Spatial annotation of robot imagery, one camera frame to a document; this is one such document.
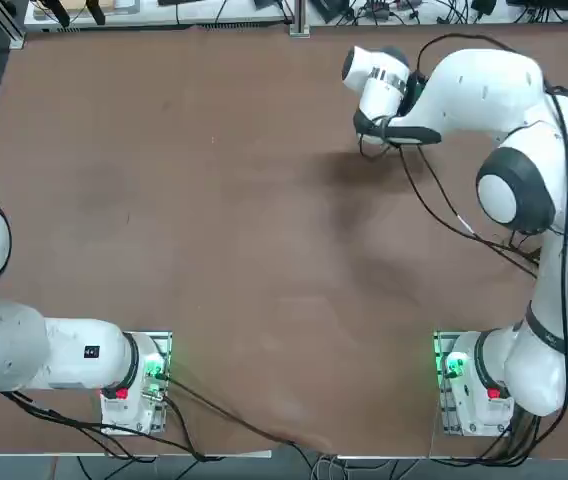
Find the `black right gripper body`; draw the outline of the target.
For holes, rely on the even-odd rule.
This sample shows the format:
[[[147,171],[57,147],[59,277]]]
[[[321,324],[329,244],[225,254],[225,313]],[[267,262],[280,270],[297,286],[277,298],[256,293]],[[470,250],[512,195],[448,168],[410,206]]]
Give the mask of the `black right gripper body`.
[[[402,100],[402,113],[407,114],[421,96],[428,78],[420,71],[409,74],[406,82],[406,91]]]

